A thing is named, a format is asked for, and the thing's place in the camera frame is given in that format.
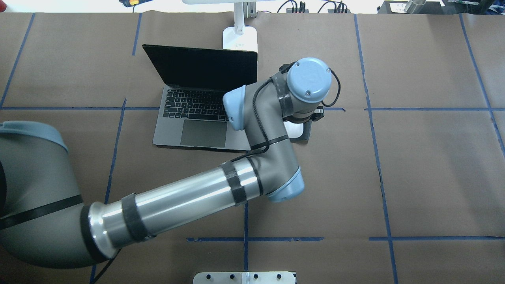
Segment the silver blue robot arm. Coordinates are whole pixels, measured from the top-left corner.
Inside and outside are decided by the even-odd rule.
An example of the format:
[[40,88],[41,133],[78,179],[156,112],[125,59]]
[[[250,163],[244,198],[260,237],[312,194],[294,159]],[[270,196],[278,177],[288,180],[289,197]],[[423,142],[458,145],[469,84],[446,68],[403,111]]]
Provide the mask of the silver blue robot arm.
[[312,118],[330,91],[334,70],[307,57],[264,82],[227,92],[224,108],[253,150],[218,167],[86,205],[59,131],[36,121],[1,123],[1,245],[38,267],[74,269],[112,260],[149,241],[259,196],[288,201],[304,188],[284,121]]

